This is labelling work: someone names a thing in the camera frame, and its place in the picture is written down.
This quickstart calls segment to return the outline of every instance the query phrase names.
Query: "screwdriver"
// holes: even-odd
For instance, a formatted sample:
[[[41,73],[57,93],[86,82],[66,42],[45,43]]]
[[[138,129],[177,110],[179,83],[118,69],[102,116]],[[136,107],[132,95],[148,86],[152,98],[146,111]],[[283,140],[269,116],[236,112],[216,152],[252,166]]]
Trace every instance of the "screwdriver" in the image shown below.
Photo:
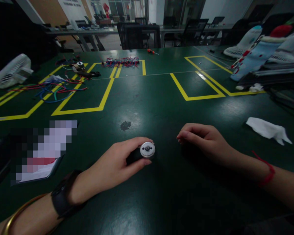
[[[158,53],[156,53],[156,52],[154,52],[154,51],[152,51],[150,49],[147,49],[147,51],[150,52],[150,53],[153,53],[153,54],[157,54],[158,55]]]

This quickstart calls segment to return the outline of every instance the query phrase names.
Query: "table surface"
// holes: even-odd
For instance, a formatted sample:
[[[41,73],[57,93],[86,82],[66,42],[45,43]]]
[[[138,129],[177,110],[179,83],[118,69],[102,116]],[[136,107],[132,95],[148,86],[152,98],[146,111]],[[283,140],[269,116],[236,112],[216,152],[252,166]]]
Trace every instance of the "table surface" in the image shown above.
[[[220,25],[216,27],[209,27],[208,25],[205,27],[205,32],[214,32],[214,31],[221,31],[222,29],[231,29],[234,24],[226,24]],[[180,25],[176,27],[160,25],[160,31],[162,32],[183,32],[186,25]],[[117,26],[109,27],[108,29],[99,28],[96,30],[68,30],[68,31],[52,31],[46,32],[50,35],[58,35],[58,36],[65,36],[65,35],[77,35],[77,34],[117,34],[118,29]]]
[[[251,155],[254,150],[271,164],[294,172],[294,111],[276,104],[266,93],[235,90],[236,83],[225,68],[231,63],[209,56],[207,50],[155,49],[160,55],[146,50],[81,53],[86,68],[99,63],[92,71],[100,71],[102,76],[86,81],[89,89],[74,94],[62,108],[60,103],[37,106],[35,91],[22,92],[8,101],[1,99],[0,138],[12,127],[48,127],[48,120],[76,119],[80,124],[54,175],[12,187],[10,176],[3,180],[0,221],[29,199],[52,191],[73,169],[87,169],[113,143],[136,136],[154,140],[153,163],[89,200],[54,234],[206,234],[290,213],[262,189],[201,154],[181,148],[176,141],[185,123],[214,125],[244,154]],[[54,71],[55,62],[63,55],[71,56],[60,54],[44,63],[34,74],[37,81]],[[138,68],[100,65],[101,58],[127,56],[139,57]],[[62,77],[64,73],[63,68],[55,72]],[[0,90],[0,97],[5,94]],[[285,127],[293,145],[281,146],[261,137],[245,124],[249,117]]]

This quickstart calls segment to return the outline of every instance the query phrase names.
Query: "desk fan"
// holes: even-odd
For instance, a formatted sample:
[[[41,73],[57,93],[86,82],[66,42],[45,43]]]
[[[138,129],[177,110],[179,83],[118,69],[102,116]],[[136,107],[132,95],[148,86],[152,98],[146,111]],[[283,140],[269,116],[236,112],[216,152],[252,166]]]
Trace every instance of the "desk fan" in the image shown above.
[[[276,63],[294,63],[294,33],[286,38],[286,41],[278,47],[269,61]]]
[[[243,53],[257,40],[261,32],[262,27],[260,25],[251,28],[236,46],[225,49],[223,54],[235,58],[241,58]]]
[[[30,58],[20,54],[0,71],[0,89],[22,84],[34,71],[30,69]]]

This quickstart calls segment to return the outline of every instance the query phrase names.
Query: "gold bangle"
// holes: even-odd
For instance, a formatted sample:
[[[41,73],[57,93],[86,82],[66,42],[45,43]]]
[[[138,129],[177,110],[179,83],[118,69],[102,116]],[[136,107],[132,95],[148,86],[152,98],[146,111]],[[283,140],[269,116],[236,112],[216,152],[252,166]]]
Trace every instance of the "gold bangle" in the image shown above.
[[[47,194],[41,194],[31,200],[29,200],[27,203],[25,203],[24,205],[22,205],[12,216],[11,218],[7,221],[7,223],[4,225],[3,230],[1,232],[1,235],[9,235],[10,233],[10,229],[13,225],[13,223],[15,222],[16,218],[24,211],[24,209],[26,209],[26,207],[28,207],[30,204],[32,204],[33,202],[39,200],[40,198],[46,196]]]

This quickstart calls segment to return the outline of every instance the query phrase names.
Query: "black wristwatch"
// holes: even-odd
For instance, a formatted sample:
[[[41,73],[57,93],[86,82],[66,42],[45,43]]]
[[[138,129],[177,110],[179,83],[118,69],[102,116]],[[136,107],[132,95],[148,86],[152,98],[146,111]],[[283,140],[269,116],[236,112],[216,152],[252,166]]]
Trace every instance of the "black wristwatch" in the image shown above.
[[[68,194],[72,188],[72,185],[76,179],[76,177],[81,173],[81,170],[74,170],[70,174],[68,174],[52,191],[52,203],[53,206],[58,213],[58,219],[67,218],[77,211],[82,209],[86,202],[81,205],[71,205],[68,200]]]

